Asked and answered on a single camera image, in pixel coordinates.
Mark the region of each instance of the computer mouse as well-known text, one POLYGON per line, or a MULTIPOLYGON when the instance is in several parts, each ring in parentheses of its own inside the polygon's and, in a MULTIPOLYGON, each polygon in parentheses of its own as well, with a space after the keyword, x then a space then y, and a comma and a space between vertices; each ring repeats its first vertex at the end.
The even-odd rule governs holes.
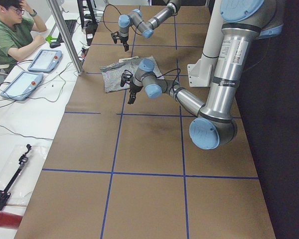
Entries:
POLYGON ((52 42, 50 43, 50 48, 55 48, 55 47, 58 47, 58 46, 60 46, 60 45, 61 45, 60 42, 58 42, 58 41, 52 41, 52 42))

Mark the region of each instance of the man's hand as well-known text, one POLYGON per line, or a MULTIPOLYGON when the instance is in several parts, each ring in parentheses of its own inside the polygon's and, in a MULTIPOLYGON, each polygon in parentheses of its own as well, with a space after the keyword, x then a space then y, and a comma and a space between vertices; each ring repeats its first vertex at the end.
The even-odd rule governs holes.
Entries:
POLYGON ((22 7, 22 9, 26 10, 30 14, 34 14, 33 9, 30 7, 26 0, 21 0, 20 6, 22 7))
POLYGON ((40 46, 45 43, 45 39, 42 35, 39 34, 34 37, 33 42, 35 42, 37 46, 40 46))

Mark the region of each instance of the white desk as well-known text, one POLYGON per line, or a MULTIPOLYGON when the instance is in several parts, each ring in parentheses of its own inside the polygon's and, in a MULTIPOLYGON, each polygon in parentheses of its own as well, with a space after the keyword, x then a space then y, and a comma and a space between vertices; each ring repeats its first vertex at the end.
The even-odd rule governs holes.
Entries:
MULTIPOLYGON (((78 13, 64 13, 65 19, 77 19, 79 17, 78 13)), ((49 18, 46 22, 48 30, 44 33, 41 33, 44 37, 50 34, 51 29, 54 26, 53 16, 49 18)), ((53 32, 52 36, 58 36, 58 29, 56 28, 53 32)), ((81 31, 81 27, 78 27, 73 34, 72 41, 76 48, 76 51, 79 53, 81 51, 82 46, 86 44, 85 35, 81 31)), ((33 59, 40 49, 50 49, 49 43, 43 44, 39 47, 32 55, 30 55, 27 59, 33 59)), ((55 48, 57 50, 61 50, 63 53, 62 59, 59 62, 58 66, 55 68, 53 72, 50 74, 44 74, 44 79, 42 83, 46 83, 47 81, 52 80, 56 75, 58 75, 61 71, 66 68, 66 65, 71 62, 71 58, 67 52, 65 44, 62 43, 60 47, 55 48)), ((27 70, 30 62, 21 63, 20 66, 27 70)), ((6 78, 6 82, 11 82, 22 70, 15 66, 11 73, 6 78)), ((75 68, 71 63, 67 70, 61 74, 61 77, 65 80, 63 81, 61 78, 56 77, 53 81, 45 84, 42 87, 38 87, 31 95, 31 98, 39 98, 45 97, 51 101, 57 99, 59 92, 63 87, 61 95, 59 99, 51 103, 45 99, 26 99, 22 102, 14 102, 9 106, 0 108, 0 125, 4 125, 10 130, 20 133, 23 135, 30 135, 40 138, 50 138, 53 139, 62 116, 64 114, 65 106, 71 96, 72 90, 74 88, 77 73, 75 72, 75 68)), ((0 89, 4 90, 7 85, 3 84, 0 89)), ((11 103, 12 100, 4 100, 0 101, 0 106, 7 105, 11 103)), ((48 151, 52 140, 44 140, 44 139, 35 139, 35 138, 25 138, 22 136, 14 135, 7 131, 6 129, 0 127, 0 172, 6 165, 6 162, 9 160, 11 152, 18 147, 18 145, 30 144, 31 146, 40 146, 45 147, 48 151)), ((15 164, 18 166, 18 159, 21 155, 18 155, 15 158, 15 164)), ((32 178, 22 178, 21 180, 16 181, 16 184, 26 184, 27 182, 36 182, 39 175, 36 175, 32 178)), ((6 206, 4 211, 15 213, 18 215, 23 215, 26 207, 13 207, 6 206)), ((1 229, 0 228, 0 239, 11 239, 14 237, 16 230, 9 229, 1 229)))

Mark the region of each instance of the cloth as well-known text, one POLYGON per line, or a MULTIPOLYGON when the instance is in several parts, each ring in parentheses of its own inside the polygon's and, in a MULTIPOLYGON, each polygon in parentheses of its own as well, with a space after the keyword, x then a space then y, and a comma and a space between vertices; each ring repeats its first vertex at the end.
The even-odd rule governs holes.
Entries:
POLYGON ((34 25, 34 21, 29 18, 22 17, 20 24, 15 24, 15 29, 11 29, 0 21, 0 65, 9 64, 6 71, 10 71, 16 64, 16 60, 8 55, 11 47, 21 48, 33 41, 30 34, 34 25))
POLYGON ((128 59, 121 59, 120 62, 113 63, 109 66, 100 67, 104 79, 105 92, 108 93, 113 91, 129 89, 130 88, 129 84, 125 84, 123 87, 120 86, 121 75, 125 70, 129 70, 134 75, 138 68, 138 65, 143 59, 149 59, 152 62, 154 62, 153 72, 156 74, 156 76, 162 75, 153 56, 145 57, 145 58, 132 57, 128 59))

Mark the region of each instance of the gray patterned cloth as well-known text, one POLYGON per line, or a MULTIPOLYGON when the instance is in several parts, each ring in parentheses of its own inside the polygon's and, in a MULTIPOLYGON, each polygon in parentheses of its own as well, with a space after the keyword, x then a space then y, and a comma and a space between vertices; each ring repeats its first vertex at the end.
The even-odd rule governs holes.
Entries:
POLYGON ((125 70, 129 70, 133 74, 135 74, 135 71, 138 68, 138 65, 143 59, 149 59, 152 62, 154 62, 154 70, 153 72, 157 76, 161 76, 161 72, 157 66, 157 63, 153 56, 145 57, 145 58, 139 58, 139 57, 133 57, 130 59, 123 59, 121 62, 113 63, 109 66, 102 66, 100 67, 100 70, 103 75, 104 79, 104 90, 106 93, 113 92, 113 91, 120 91, 129 89, 130 86, 128 84, 125 84, 123 87, 120 86, 121 83, 121 75, 125 70))

